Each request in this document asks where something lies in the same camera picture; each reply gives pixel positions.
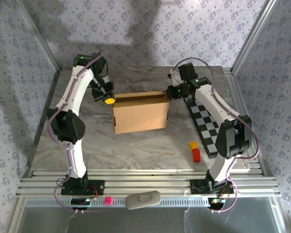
floral wallpaper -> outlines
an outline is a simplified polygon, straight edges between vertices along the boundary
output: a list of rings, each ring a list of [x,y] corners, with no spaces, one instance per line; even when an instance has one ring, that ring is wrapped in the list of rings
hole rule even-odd
[[[265,0],[26,0],[63,66],[104,50],[112,66],[197,56],[231,67]]]
[[[291,219],[291,0],[280,0],[237,74]]]
[[[0,1],[0,232],[31,161],[54,74],[20,13]]]

marble table surface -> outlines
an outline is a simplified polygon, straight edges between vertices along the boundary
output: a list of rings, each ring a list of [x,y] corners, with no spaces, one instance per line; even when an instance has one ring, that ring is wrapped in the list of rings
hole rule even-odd
[[[109,77],[114,82],[114,93],[134,93],[166,90],[170,67],[110,67]],[[211,80],[205,67],[195,68],[199,77]],[[231,106],[233,102],[222,67],[213,67],[215,89]],[[50,107],[62,97],[71,70],[63,68]],[[80,107],[80,118],[86,125],[82,141],[83,158],[87,169],[196,169],[206,171],[213,164],[209,159],[190,113],[183,100],[170,102],[168,126],[165,129],[136,133],[114,134],[111,105],[94,102],[89,88]],[[201,162],[194,163],[189,144],[199,143]],[[243,168],[238,161],[234,168]],[[44,125],[35,152],[32,169],[66,170],[66,151],[57,146]]]

gray sponge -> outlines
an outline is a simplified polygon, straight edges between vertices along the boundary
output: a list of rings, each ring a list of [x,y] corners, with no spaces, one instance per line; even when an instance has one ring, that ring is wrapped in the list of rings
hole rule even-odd
[[[160,204],[162,198],[158,191],[137,193],[125,198],[125,206],[129,210]]]

black and white checkerboard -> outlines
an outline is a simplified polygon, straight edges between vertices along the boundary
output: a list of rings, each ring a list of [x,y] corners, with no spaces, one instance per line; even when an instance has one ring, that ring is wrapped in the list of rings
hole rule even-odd
[[[187,98],[184,102],[191,113],[193,122],[208,157],[216,157],[218,151],[214,143],[219,133],[219,126],[217,122],[200,102],[193,100],[192,98]]]

cardboard box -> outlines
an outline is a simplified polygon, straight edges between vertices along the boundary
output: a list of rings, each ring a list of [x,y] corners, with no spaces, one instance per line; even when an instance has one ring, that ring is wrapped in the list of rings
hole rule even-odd
[[[164,91],[115,95],[114,131],[118,134],[166,128],[168,111]]]

